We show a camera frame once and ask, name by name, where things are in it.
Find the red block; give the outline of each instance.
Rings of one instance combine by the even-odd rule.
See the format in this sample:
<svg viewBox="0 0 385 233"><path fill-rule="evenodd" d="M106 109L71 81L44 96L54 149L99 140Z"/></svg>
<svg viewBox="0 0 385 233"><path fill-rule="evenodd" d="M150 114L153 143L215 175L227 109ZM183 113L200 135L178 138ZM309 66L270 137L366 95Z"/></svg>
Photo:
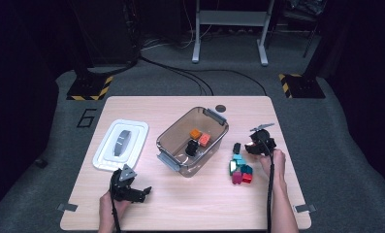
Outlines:
<svg viewBox="0 0 385 233"><path fill-rule="evenodd" d="M251 174L247 174L247 173L243 173L242 181L245 182L245 183L251 183L252 182L252 175Z"/></svg>

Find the clear plastic bin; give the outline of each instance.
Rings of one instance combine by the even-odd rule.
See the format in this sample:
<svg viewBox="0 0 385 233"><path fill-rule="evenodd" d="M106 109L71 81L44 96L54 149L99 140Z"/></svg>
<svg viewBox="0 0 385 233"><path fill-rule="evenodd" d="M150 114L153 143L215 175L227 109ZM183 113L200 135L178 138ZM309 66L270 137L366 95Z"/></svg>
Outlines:
<svg viewBox="0 0 385 233"><path fill-rule="evenodd" d="M185 150L193 129L209 134L210 139L205 147L198 146L191 156ZM158 137L156 146L161 152L158 158L184 177L193 177L219 149L228 129L226 118L216 111L195 107Z"/></svg>

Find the wooden table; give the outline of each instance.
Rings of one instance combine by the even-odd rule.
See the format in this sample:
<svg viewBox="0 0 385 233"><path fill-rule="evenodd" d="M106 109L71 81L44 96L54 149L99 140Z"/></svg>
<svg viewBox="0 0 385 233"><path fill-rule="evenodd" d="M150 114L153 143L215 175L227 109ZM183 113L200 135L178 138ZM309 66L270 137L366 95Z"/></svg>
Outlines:
<svg viewBox="0 0 385 233"><path fill-rule="evenodd" d="M192 178L174 172L157 158L156 139L176 120L194 107L214 109L224 105L229 131L219 150ZM268 179L257 155L249 154L244 144L250 142L250 129L260 124L268 127L277 148L287 154L285 179L292 205L305 203L290 153L286 148L273 103L262 96L122 96L110 97L80 168L69 199L78 205L65 211L60 222L63 230L96 230L99 197L109 188L112 172L97 170L92 158L108 128L116 119L144 121L149 126L144 148L134 168L138 176L132 188L152 186L144 203L132 204L121 221L123 230L256 230L267 228ZM252 183L232 184L229 161L235 143L253 168ZM311 225L308 213L295 213L300 229Z"/></svg>

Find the wire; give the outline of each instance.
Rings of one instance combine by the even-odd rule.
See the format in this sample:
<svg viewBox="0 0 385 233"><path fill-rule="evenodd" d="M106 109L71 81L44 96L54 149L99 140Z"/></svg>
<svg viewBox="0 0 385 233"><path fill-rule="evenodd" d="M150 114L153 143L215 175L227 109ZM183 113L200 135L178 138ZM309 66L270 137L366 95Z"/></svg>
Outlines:
<svg viewBox="0 0 385 233"><path fill-rule="evenodd" d="M154 61L151 61L151 60L149 60L149 59L147 59L147 58L144 58L143 56L140 56L140 60L143 60L143 61L145 61L145 62L147 62L147 63L150 63L150 64L153 64L153 65L162 67L162 68L164 68L164 69L170 70L170 71L172 71L172 72L174 72L174 73L177 73L177 74L179 74L179 75L182 75L182 76L186 77L187 79L194 81L194 82L200 87L201 90L205 91L205 90L202 88L202 86L201 86L196 80L194 80L193 78L187 76L187 75L190 75L190 76L194 77L195 79L197 79L197 80L201 81L202 83L204 83L204 84L207 86L207 88L209 89L210 94L213 96L213 90L212 90L212 88L210 87L210 85L207 84L204 80L202 80L202 79L199 78L198 76L193 75L193 74L189 73L188 71L185 71L185 70L182 70L182 69L178 69L178 68L176 68L176 67L164 65L164 64L161 64L161 63L158 63L158 62L154 62Z"/></svg>
<svg viewBox="0 0 385 233"><path fill-rule="evenodd" d="M216 3L216 11L218 11L218 10L219 10L219 0ZM210 31L211 27L212 27L212 24L208 27L207 31L205 31L204 34L202 34L202 36L200 36L199 38L202 39Z"/></svg>
<svg viewBox="0 0 385 233"><path fill-rule="evenodd" d="M144 60L144 61L146 61L146 62L148 62L148 63L154 64L154 65L159 65L159 66L164 67L164 68L166 68L166 69L173 69L173 70L180 71L180 72L187 72L188 74L190 74L189 72L214 72L214 71L221 71L221 72L231 72L231 73L235 73L235 74L244 76L244 77L248 78L249 80L251 80L251 81L257 83L257 84L262 88L262 90L264 91L265 96L268 96L267 91L265 90L265 88L264 88L259 82L257 82L257 81L254 80L253 78L250 78L249 76L247 76L247 75L245 75L245 74L243 74L243 73L241 73L241 72L238 72L238 71L234 71L234 70L226 70L226 69L187 70L187 69L180 69L180 68L177 68L177 67L167 66L167 65L163 65L163 64L160 64L160 63L157 63L157 62L153 62L153 61L150 61L150 60L148 60L148 59L146 59L146 58L144 58L144 57L142 57L142 56L140 56L140 59L142 59L142 60ZM210 86L209 86L207 83L205 83L205 84L206 84L207 87L210 89L210 92L211 92L211 94L213 95L213 91L211 90Z"/></svg>
<svg viewBox="0 0 385 233"><path fill-rule="evenodd" d="M151 49L151 48L154 48L156 46L160 46L159 43L160 41L162 41L161 38L157 38L157 39L145 39L144 40L144 44L143 44L143 48L141 50L148 50L148 49Z"/></svg>
<svg viewBox="0 0 385 233"><path fill-rule="evenodd" d="M267 91L265 90L265 88L259 83L257 82L256 80L254 80L253 78L250 78L249 76L241 73L241 72L238 72L238 71L234 71L234 70L226 70L226 69L206 69L206 70L185 70L185 71L189 71L189 72L213 72L213 71L222 71L222 72L231 72L231 73L235 73L237 75L241 75L241 76L244 76L246 78L248 78L249 80L251 81L254 81L255 83L257 83L261 88L262 90L264 91L265 93L265 96L268 96L267 94Z"/></svg>
<svg viewBox="0 0 385 233"><path fill-rule="evenodd" d="M201 41L211 41L212 39L216 39L216 38L226 38L226 37L232 37L232 36L240 36L241 35L241 32L240 31L237 31L235 33L228 33L228 34L222 34L222 35L213 35L213 33L210 33L210 36L201 36ZM145 41L144 44L143 44L143 48L141 50L149 50L149 49L154 49L154 48L157 48L157 47L161 47L161 46L172 46L174 45L175 43L174 42L167 42L167 40L165 39L150 39L151 41ZM159 42L159 41L162 41L163 44L157 44L157 45L151 45L152 42ZM181 44L190 44L192 42L194 42L195 39L192 39L192 41L188 40L188 41L183 41L183 42L180 42Z"/></svg>
<svg viewBox="0 0 385 233"><path fill-rule="evenodd" d="M127 66L119 68L119 69L116 69L116 70L112 70L112 71L109 71L109 72L103 72L103 73L94 73L94 72L91 72L91 73L94 74L95 76L97 76L97 75L99 75L99 76L113 76L113 75L117 75L119 73L122 73L122 72L124 72L126 70L131 69L136 64L137 64L137 61L130 61L130 62L128 62Z"/></svg>
<svg viewBox="0 0 385 233"><path fill-rule="evenodd" d="M188 19L188 23L189 23L189 28L191 29L191 32L192 32L192 23L191 23L191 19L189 18L188 12L186 11L185 0L183 0L182 2L183 2L183 10L185 11L185 15L186 15L186 18ZM186 46L184 46L184 47L179 47L179 48L180 49L185 49L190 44L192 44L193 41L194 41L193 40L193 33L191 33L191 39L189 40L188 44Z"/></svg>
<svg viewBox="0 0 385 233"><path fill-rule="evenodd" d="M268 184L268 200L267 200L267 218L268 218L268 233L272 232L272 210L271 210L271 205L272 205L272 191L273 191L273 175L274 175L274 163L273 163L273 152L274 150L270 151L268 146L265 144L263 140L260 140L262 144L265 146L267 149L270 159L271 159L271 170L270 170L270 180Z"/></svg>
<svg viewBox="0 0 385 233"><path fill-rule="evenodd" d="M113 220L116 227L116 232L121 233L122 231L120 230L119 219L117 217L117 211L114 205L114 196L112 194L112 181L110 181L110 194L111 194L111 201L112 201L112 214L113 214Z"/></svg>

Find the black curtain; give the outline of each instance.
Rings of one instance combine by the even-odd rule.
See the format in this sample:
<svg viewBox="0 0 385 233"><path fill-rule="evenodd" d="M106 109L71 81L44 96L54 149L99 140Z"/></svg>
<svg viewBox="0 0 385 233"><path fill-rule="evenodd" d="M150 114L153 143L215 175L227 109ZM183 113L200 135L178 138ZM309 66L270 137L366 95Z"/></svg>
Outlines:
<svg viewBox="0 0 385 233"><path fill-rule="evenodd" d="M67 2L0 0L0 201L46 149L58 97L72 70L59 27Z"/></svg>
<svg viewBox="0 0 385 233"><path fill-rule="evenodd" d="M341 46L332 47L330 54L336 55L320 57L326 58L325 63L313 69L332 64L324 73L344 110L349 132L385 179L385 1L349 2L353 7L343 13L350 16L347 30L328 38L343 38ZM334 22L329 17L327 23Z"/></svg>

